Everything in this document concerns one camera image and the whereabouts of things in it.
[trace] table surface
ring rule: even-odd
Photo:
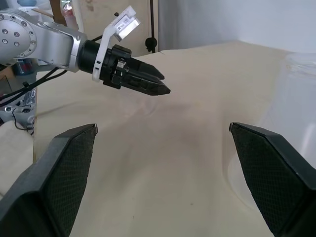
[[[166,77],[172,92],[159,97],[83,72],[39,86],[37,158],[59,133],[98,124],[71,236],[272,237],[227,182],[229,124],[259,120],[285,55],[231,42],[140,57]]]

